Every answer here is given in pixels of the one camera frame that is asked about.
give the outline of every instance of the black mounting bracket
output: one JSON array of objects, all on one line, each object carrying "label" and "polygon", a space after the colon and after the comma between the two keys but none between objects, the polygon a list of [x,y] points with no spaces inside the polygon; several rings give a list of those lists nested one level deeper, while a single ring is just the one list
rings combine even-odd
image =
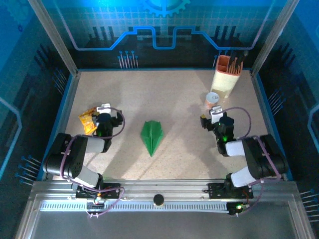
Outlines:
[{"label": "black mounting bracket", "polygon": [[236,193],[226,190],[224,183],[208,183],[208,189],[203,190],[209,194],[209,199],[252,199],[254,198],[253,191],[249,192],[248,186],[237,188]]}]

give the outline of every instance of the aluminum frame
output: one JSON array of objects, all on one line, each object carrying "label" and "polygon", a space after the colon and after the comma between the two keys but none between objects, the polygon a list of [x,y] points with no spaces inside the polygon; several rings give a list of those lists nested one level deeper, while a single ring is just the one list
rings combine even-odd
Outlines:
[{"label": "aluminum frame", "polygon": [[[121,203],[125,202],[153,202],[155,194],[162,194],[166,202],[196,202],[197,204],[216,204],[217,202],[237,202],[236,199],[209,199],[203,192],[207,183],[222,183],[224,180],[112,180],[108,182],[120,183],[126,190]],[[15,238],[31,238],[36,228],[37,218],[43,202],[54,201],[65,204],[66,202],[87,202],[85,199],[75,199],[75,191],[72,184],[63,181],[35,182],[28,202],[25,207]],[[261,190],[260,185],[253,186],[257,198]],[[291,212],[292,225],[295,227],[297,238],[314,239],[306,211],[299,195],[295,182],[280,182],[277,184],[265,184],[261,202],[284,202]]]}]

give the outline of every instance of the black knob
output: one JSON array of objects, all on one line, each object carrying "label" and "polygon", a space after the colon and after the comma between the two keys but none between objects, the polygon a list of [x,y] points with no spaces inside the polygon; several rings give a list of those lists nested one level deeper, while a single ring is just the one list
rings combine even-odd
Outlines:
[{"label": "black knob", "polygon": [[156,206],[162,206],[164,204],[164,197],[161,194],[156,194],[153,201]]}]

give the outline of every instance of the metal pin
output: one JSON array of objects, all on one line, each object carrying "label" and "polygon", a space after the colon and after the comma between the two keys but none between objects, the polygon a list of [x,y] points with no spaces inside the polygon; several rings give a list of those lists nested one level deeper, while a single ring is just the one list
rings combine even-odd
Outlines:
[{"label": "metal pin", "polygon": [[126,62],[126,56],[123,56],[123,58],[124,58],[124,62],[125,62],[125,67],[126,67],[126,69],[128,68],[128,64],[127,64],[127,62]]},{"label": "metal pin", "polygon": [[280,103],[278,103],[278,104],[276,105],[276,107],[273,107],[273,108],[272,108],[272,111],[273,111],[273,112],[276,111],[276,109],[277,109],[279,106],[281,106],[284,102],[286,102],[286,98],[284,98],[283,101],[281,101]]},{"label": "metal pin", "polygon": [[26,171],[28,171],[28,172],[30,172],[30,173],[34,173],[35,175],[37,175],[37,174],[38,174],[37,172],[33,172],[32,170],[30,170],[30,169],[27,169],[27,168],[23,167],[21,164],[19,164],[19,165],[18,165],[18,168],[20,168],[20,169],[24,169],[24,170],[26,170]]},{"label": "metal pin", "polygon": [[305,203],[312,203],[312,202],[318,203],[318,198],[315,198],[315,199],[310,200],[310,201],[303,202],[303,204],[305,204]]},{"label": "metal pin", "polygon": [[129,68],[131,68],[131,67],[130,67],[130,61],[129,61],[128,52],[129,52],[129,51],[125,51],[125,53],[126,53],[126,60],[128,61],[128,66],[129,66]]},{"label": "metal pin", "polygon": [[121,67],[121,69],[122,69],[121,57],[118,56],[118,59],[119,59],[120,67]]},{"label": "metal pin", "polygon": [[281,96],[278,96],[277,98],[274,98],[274,99],[270,102],[270,107],[272,107],[277,101],[281,100]]},{"label": "metal pin", "polygon": [[273,106],[270,106],[271,110],[274,110],[277,106],[280,106],[280,104],[282,103],[282,101],[278,101],[276,104],[274,104]]},{"label": "metal pin", "polygon": [[131,51],[131,54],[132,54],[132,58],[133,58],[134,68],[136,68],[136,66],[135,66],[135,60],[134,60],[134,51]]},{"label": "metal pin", "polygon": [[215,65],[216,59],[217,59],[217,55],[215,55],[215,56],[214,56],[213,68],[214,68],[214,65]]},{"label": "metal pin", "polygon": [[315,206],[319,206],[319,204],[314,204],[314,205],[310,205],[310,206],[305,206],[305,208],[311,208],[311,207],[315,207]]},{"label": "metal pin", "polygon": [[39,164],[42,164],[42,162],[40,162],[40,161],[36,160],[35,158],[32,158],[32,156],[31,156],[31,155],[29,155],[29,156],[28,156],[28,159],[32,159],[33,161],[38,162]]},{"label": "metal pin", "polygon": [[20,180],[19,180],[19,183],[24,183],[24,184],[27,184],[27,185],[33,186],[33,184],[27,183],[27,182],[25,182],[23,179],[20,179]]},{"label": "metal pin", "polygon": [[270,101],[273,97],[275,97],[281,90],[281,87],[279,88],[279,90],[272,96],[272,97],[269,97],[268,101]]},{"label": "metal pin", "polygon": [[138,68],[139,67],[138,56],[135,56],[135,59],[136,59],[136,66]]},{"label": "metal pin", "polygon": [[122,56],[122,51],[119,51],[120,55],[121,55],[121,60],[122,60],[122,66],[124,68],[124,61],[123,61],[123,56]]},{"label": "metal pin", "polygon": [[133,64],[132,64],[132,56],[129,56],[130,58],[130,62],[131,62],[131,68],[133,68]]},{"label": "metal pin", "polygon": [[31,174],[28,174],[28,173],[27,173],[27,172],[25,172],[25,171],[23,171],[23,172],[22,172],[22,175],[23,175],[23,176],[28,176],[28,177],[31,177],[31,178],[36,179],[36,177],[35,177],[35,176],[33,176],[33,175],[31,175]]},{"label": "metal pin", "polygon": [[273,113],[273,115],[275,116],[282,108],[283,108],[283,106],[280,106],[280,108],[279,108],[277,111],[275,111],[275,112]]},{"label": "metal pin", "polygon": [[56,80],[54,78],[54,76],[51,77],[51,80],[56,84],[56,86],[60,89],[60,90],[63,90],[63,88],[60,86],[61,83],[58,82],[58,80]]},{"label": "metal pin", "polygon": [[274,90],[274,92],[269,96],[268,101],[269,101],[269,99],[274,95],[274,93],[276,93],[277,91],[278,91],[278,89],[275,89],[275,90]]},{"label": "metal pin", "polygon": [[38,168],[32,167],[29,163],[26,163],[25,166],[26,166],[27,168],[32,168],[32,169],[34,169],[34,170],[36,170],[36,171],[39,171]]},{"label": "metal pin", "polygon": [[52,76],[51,80],[53,80],[57,86],[59,86],[62,90],[63,90],[63,85],[61,84],[61,82],[59,81],[59,79],[57,77]]},{"label": "metal pin", "polygon": [[56,84],[54,84],[54,87],[58,90],[58,92],[59,92],[61,95],[63,95],[63,93],[61,92],[60,88],[59,88]]},{"label": "metal pin", "polygon": [[314,189],[311,188],[309,191],[306,191],[306,192],[303,192],[303,193],[300,193],[300,195],[303,195],[303,194],[306,194],[306,193],[314,193]]},{"label": "metal pin", "polygon": [[61,85],[63,86],[63,88],[65,88],[65,82],[63,81],[63,79],[58,76],[58,74],[56,72],[53,72],[53,74],[56,76],[56,78],[58,79],[58,81],[61,83]]},{"label": "metal pin", "polygon": [[58,71],[58,73],[59,73],[60,76],[64,79],[64,82],[67,83],[68,80],[66,79],[65,75],[62,73],[62,69],[60,69],[60,70]]},{"label": "metal pin", "polygon": [[306,213],[312,213],[312,212],[319,212],[319,208],[317,208],[316,210],[306,211]]},{"label": "metal pin", "polygon": [[303,197],[302,199],[305,199],[305,198],[311,198],[311,197],[318,196],[318,195],[319,195],[319,193],[317,193],[317,194],[313,194],[313,195],[310,195],[310,196]]},{"label": "metal pin", "polygon": [[32,182],[34,181],[34,180],[32,180],[32,179],[23,177],[23,176],[19,175],[18,173],[15,173],[14,176],[15,176],[16,178],[23,178],[23,179],[26,179],[26,180],[29,180],[29,181],[32,181]]},{"label": "metal pin", "polygon": [[34,162],[30,161],[30,160],[27,160],[24,156],[21,157],[21,160],[22,160],[22,161],[27,161],[27,162],[29,162],[29,163],[31,163],[31,164],[34,164],[35,166],[38,166],[38,167],[40,166],[40,165],[37,164],[37,163],[34,163]]}]

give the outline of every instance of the blue wall panel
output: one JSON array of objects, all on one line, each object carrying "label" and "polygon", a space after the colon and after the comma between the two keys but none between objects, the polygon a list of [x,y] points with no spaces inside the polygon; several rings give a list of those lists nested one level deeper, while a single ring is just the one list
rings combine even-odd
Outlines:
[{"label": "blue wall panel", "polygon": [[29,184],[38,172],[22,159],[32,155],[42,160],[69,72],[26,0],[0,0],[0,19],[0,96],[20,112],[22,121],[10,153],[17,120],[0,103],[0,167],[4,169],[0,171],[0,238],[4,239],[14,238]]}]

